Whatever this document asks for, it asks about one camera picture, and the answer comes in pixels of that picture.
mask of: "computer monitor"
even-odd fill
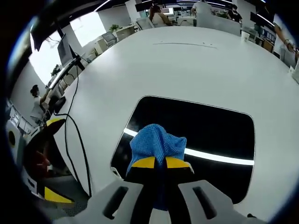
[[[60,43],[58,44],[57,50],[63,67],[65,67],[69,62],[73,60],[73,57],[71,55],[71,48],[66,35],[62,37]]]

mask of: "blue cloth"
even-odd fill
[[[187,139],[168,134],[163,127],[151,124],[141,129],[138,134],[130,141],[132,149],[132,160],[128,166],[127,173],[133,163],[140,159],[154,156],[159,164],[163,166],[166,156],[177,159],[184,159],[184,151]]]

